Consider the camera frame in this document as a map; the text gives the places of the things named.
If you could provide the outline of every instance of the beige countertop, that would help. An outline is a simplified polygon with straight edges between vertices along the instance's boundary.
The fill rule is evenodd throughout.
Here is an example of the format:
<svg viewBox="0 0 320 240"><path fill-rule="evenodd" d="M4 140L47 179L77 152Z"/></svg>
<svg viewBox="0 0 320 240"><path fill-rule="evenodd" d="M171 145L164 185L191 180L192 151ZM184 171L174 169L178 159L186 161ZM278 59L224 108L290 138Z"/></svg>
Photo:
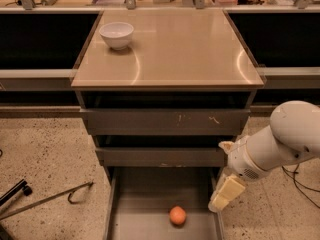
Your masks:
<svg viewBox="0 0 320 240"><path fill-rule="evenodd" d="M113 21L135 28L122 51L98 33ZM75 89L262 86L223 11L214 8L105 10L72 81Z"/></svg>

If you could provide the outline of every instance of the drawer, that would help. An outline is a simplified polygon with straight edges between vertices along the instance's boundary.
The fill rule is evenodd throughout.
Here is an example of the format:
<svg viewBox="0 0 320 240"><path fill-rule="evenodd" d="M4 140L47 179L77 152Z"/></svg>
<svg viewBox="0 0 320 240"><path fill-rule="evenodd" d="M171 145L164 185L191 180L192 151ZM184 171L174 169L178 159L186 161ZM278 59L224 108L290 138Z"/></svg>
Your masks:
<svg viewBox="0 0 320 240"><path fill-rule="evenodd" d="M249 109L82 109L90 135L239 135Z"/></svg>
<svg viewBox="0 0 320 240"><path fill-rule="evenodd" d="M105 239L224 239L220 214L208 210L212 175L209 168L116 167ZM176 205L187 213L180 227L169 221Z"/></svg>
<svg viewBox="0 0 320 240"><path fill-rule="evenodd" d="M232 136L94 136L96 154L104 166L222 167L218 148Z"/></svg>

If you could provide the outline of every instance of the open drawer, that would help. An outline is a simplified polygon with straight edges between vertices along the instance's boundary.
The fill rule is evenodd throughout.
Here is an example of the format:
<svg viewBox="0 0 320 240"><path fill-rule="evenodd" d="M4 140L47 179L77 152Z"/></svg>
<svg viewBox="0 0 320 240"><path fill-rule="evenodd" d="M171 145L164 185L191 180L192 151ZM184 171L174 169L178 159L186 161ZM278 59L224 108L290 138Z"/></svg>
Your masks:
<svg viewBox="0 0 320 240"><path fill-rule="evenodd" d="M105 239L224 239L220 215L208 210L214 185L207 167L116 167ZM169 220L176 205L187 213L180 227Z"/></svg>

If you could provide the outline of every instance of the floor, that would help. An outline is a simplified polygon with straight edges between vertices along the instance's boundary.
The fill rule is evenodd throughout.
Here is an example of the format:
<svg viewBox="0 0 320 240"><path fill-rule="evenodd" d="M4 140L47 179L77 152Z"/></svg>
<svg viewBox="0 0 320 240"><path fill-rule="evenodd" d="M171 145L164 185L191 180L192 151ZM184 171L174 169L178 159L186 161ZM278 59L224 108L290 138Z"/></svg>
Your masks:
<svg viewBox="0 0 320 240"><path fill-rule="evenodd" d="M268 114L254 114L243 134L268 125ZM94 181L72 197L67 195L2 220L15 240L96 240L103 238L110 185L94 145L80 118L68 113L0 113L0 195L25 179L33 189L0 208L10 212L83 183ZM298 180L320 189L320 159L301 164ZM319 193L308 194L320 204ZM226 240L320 239L320 212L302 196L283 171L249 183L246 191L222 211Z"/></svg>

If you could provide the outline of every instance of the cable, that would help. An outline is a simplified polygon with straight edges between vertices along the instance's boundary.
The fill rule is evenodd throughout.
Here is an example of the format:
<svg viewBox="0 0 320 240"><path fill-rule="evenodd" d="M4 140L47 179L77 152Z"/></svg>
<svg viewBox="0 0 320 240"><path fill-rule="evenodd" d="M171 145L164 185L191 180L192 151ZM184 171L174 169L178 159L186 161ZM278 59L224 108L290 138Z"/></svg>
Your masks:
<svg viewBox="0 0 320 240"><path fill-rule="evenodd" d="M310 187L305 186L304 184L300 183L299 181L296 180L296 175L299 174L299 172L297 172L298 168L299 168L300 164L297 165L297 167L294 169L294 171L289 171L288 169L286 169L285 167L282 166L282 170L284 171L284 173L290 177L291 179L293 179L293 183L295 185L295 187L300 191L301 194L303 194L312 204L314 204L318 209L320 209L320 205L316 204L305 192L303 192L301 190L301 188L298 187L298 184L302 187L304 187L305 189L314 191L314 192L318 192L320 193L320 190L317 189L313 189Z"/></svg>

